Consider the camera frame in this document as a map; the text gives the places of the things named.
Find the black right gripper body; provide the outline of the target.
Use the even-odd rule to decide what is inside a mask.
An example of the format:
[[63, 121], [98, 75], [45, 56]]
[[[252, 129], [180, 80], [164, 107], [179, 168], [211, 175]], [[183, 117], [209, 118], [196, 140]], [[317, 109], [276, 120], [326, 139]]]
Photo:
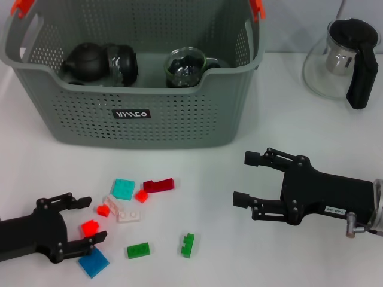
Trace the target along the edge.
[[284, 167], [281, 201], [290, 225], [310, 214], [345, 219], [350, 212], [359, 224], [367, 224], [375, 210], [372, 182], [319, 172], [307, 157]]

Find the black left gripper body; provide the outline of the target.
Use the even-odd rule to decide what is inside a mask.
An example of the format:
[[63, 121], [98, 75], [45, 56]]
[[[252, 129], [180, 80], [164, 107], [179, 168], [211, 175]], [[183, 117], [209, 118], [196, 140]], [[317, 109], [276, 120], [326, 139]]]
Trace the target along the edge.
[[0, 262], [41, 253], [52, 263], [64, 260], [66, 224], [62, 215], [48, 209], [0, 221]]

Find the large red toy brick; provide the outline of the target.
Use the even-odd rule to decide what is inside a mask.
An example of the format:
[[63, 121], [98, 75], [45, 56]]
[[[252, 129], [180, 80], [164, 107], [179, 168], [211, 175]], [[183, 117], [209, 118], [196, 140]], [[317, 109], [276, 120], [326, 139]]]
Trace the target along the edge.
[[94, 220], [87, 221], [81, 224], [81, 231], [84, 237], [94, 236], [99, 230], [98, 222]]

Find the green stepped toy brick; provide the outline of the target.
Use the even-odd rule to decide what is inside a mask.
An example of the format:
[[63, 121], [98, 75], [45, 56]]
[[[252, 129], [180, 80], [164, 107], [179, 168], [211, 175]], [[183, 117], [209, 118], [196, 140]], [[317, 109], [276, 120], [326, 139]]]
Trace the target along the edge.
[[181, 247], [181, 254], [185, 258], [190, 258], [194, 244], [194, 234], [188, 233], [183, 237], [183, 245]]

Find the grey perforated storage basket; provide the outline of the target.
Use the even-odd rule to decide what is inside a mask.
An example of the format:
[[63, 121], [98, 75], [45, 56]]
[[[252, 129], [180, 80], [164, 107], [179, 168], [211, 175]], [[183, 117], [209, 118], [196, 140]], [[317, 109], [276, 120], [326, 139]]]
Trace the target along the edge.
[[[222, 146], [236, 135], [265, 43], [248, 0], [35, 0], [9, 15], [0, 60], [13, 68], [52, 135], [65, 143], [160, 149]], [[63, 70], [79, 44], [129, 45], [138, 78], [112, 87]], [[221, 68], [195, 87], [167, 88], [164, 62], [200, 49]]]

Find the blue square toy plate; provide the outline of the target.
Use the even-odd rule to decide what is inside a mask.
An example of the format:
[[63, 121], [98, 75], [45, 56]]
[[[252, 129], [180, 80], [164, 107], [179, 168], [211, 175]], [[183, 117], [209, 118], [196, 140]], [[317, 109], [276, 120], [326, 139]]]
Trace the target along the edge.
[[81, 257], [78, 263], [91, 279], [110, 264], [103, 253], [96, 247], [93, 248], [93, 252], [90, 255]]

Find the teal square toy plate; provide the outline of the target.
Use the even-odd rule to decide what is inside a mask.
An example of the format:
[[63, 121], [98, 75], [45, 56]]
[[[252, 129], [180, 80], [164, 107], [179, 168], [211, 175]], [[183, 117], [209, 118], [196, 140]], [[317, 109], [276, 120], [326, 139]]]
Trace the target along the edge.
[[131, 200], [135, 189], [135, 181], [116, 179], [111, 194], [121, 200]]

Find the green rectangular toy brick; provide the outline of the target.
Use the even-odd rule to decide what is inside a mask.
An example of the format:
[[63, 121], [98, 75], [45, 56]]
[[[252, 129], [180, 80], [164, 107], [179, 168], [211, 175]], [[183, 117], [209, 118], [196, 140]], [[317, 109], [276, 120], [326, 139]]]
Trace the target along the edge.
[[148, 242], [140, 243], [137, 245], [128, 246], [126, 251], [127, 257], [129, 259], [144, 257], [150, 254], [150, 245]]

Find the dark red toy brick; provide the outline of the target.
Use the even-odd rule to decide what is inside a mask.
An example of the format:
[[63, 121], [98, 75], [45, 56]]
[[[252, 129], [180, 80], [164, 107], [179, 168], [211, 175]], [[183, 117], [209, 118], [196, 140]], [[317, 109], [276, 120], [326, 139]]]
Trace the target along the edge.
[[147, 193], [158, 193], [173, 190], [175, 188], [174, 180], [172, 178], [164, 179], [157, 182], [145, 181], [142, 186], [143, 190]]

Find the black clay teapot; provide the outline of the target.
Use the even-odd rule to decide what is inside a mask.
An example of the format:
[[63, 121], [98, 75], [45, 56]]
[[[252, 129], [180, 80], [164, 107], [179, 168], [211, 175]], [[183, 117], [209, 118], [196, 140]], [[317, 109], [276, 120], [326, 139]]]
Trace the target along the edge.
[[74, 78], [85, 82], [99, 80], [109, 72], [105, 48], [91, 42], [77, 45], [62, 66]]

